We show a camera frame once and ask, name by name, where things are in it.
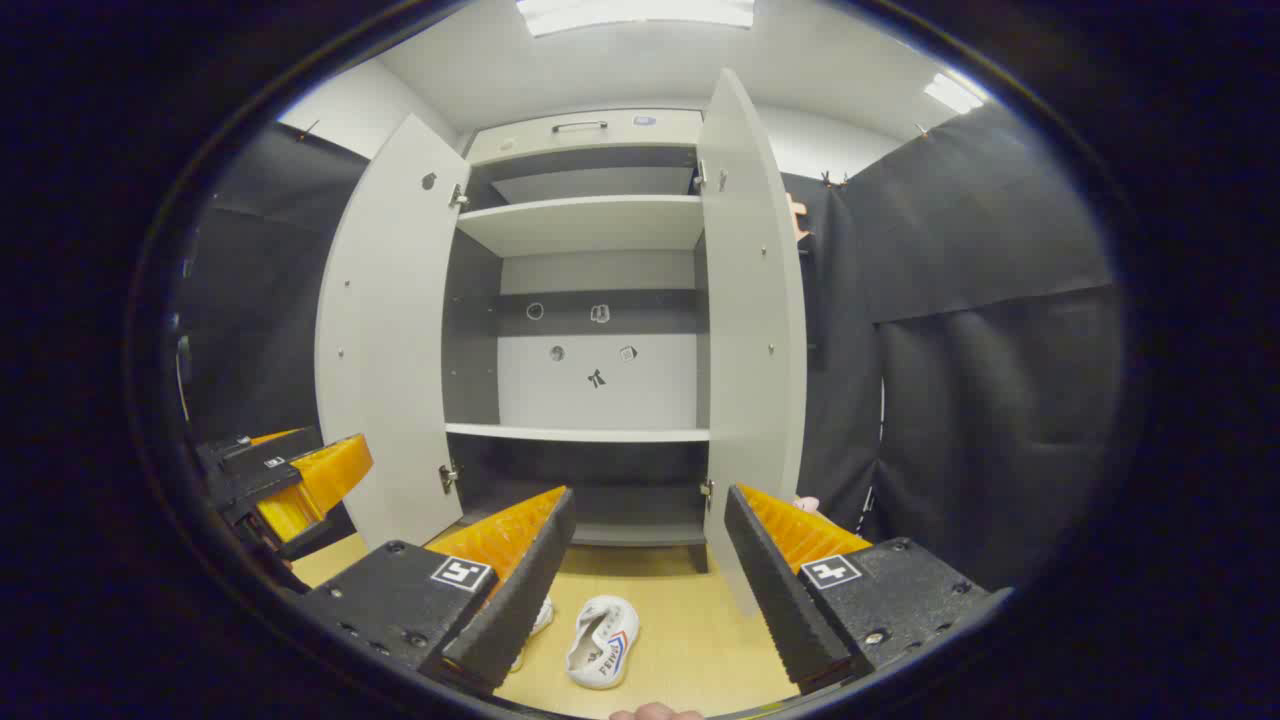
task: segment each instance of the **open cabinet door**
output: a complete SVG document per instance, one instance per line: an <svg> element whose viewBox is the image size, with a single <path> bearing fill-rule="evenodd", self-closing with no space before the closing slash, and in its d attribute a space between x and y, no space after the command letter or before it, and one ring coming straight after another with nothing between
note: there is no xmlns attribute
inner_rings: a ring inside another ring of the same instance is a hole
<svg viewBox="0 0 1280 720"><path fill-rule="evenodd" d="M790 502L804 441L806 348L800 256L782 176L742 83L721 72L698 137L705 173L710 319L704 529L739 607L756 610L724 529L728 489L745 483Z"/></svg>
<svg viewBox="0 0 1280 720"><path fill-rule="evenodd" d="M316 406L326 443L364 433L374 468L344 502L369 547L421 544L462 516L444 436L440 324L470 165L415 115L347 202L320 286Z"/></svg>

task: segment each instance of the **cabinet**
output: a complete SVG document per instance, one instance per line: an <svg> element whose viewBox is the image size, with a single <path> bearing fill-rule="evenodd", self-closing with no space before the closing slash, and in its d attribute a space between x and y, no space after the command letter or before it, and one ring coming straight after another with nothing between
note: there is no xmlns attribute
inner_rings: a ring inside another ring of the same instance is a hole
<svg viewBox="0 0 1280 720"><path fill-rule="evenodd" d="M602 491L580 492L577 542L705 538L754 607L723 509L735 482L795 492L788 213L731 70L704 115L539 118L476 133L465 159L406 118L348 202L316 318L321 432L364 432L375 459L347 498L365 542L425 542L485 493L521 500L520 462L480 488L457 456L532 454L556 459L544 480Z"/></svg>

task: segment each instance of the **black sticker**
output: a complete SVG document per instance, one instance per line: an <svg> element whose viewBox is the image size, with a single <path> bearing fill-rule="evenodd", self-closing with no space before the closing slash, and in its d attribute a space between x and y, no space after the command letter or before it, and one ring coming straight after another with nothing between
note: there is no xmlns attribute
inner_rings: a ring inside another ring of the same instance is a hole
<svg viewBox="0 0 1280 720"><path fill-rule="evenodd" d="M438 583L462 588L467 592L476 592L476 588L480 587L480 580L484 579L490 569L484 562L449 557L435 573L431 573L431 579Z"/></svg>
<svg viewBox="0 0 1280 720"><path fill-rule="evenodd" d="M861 570L854 568L852 562L845 560L840 555L832 555L831 557L805 562L800 566L800 569L805 575L809 575L810 580L813 580L813 587L820 591L863 577Z"/></svg>

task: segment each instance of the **wooden floor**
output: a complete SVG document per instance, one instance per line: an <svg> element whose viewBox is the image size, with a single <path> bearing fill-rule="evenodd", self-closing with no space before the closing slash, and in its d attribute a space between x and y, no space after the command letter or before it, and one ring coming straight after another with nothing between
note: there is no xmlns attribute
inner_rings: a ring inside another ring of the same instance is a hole
<svg viewBox="0 0 1280 720"><path fill-rule="evenodd" d="M307 584L332 578L365 555L357 536L294 562ZM566 715L607 717L659 701L719 715L797 694L756 612L742 618L716 573L694 571L686 548L572 547L552 583L552 624L525 648L524 666L497 696ZM640 615L626 679L608 691L576 685L564 673L573 619L596 594L625 597Z"/></svg>

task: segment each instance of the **white sneaker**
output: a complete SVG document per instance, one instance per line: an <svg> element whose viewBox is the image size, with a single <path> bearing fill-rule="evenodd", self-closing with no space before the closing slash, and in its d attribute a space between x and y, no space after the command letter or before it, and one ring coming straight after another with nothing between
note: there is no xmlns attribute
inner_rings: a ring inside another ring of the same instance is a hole
<svg viewBox="0 0 1280 720"><path fill-rule="evenodd" d="M543 609L538 611L538 618L534 620L534 629L529 630L529 637L534 637L543 632L543 628L552 624L552 618L556 615L556 609L552 607L552 601L549 598L543 598ZM520 655L516 656L516 661L511 664L511 671L515 673L520 670L520 666L525 664L525 648L520 648Z"/></svg>
<svg viewBox="0 0 1280 720"><path fill-rule="evenodd" d="M612 594L593 597L577 614L575 641L564 659L568 676L584 688L617 685L639 634L640 616L630 602Z"/></svg>

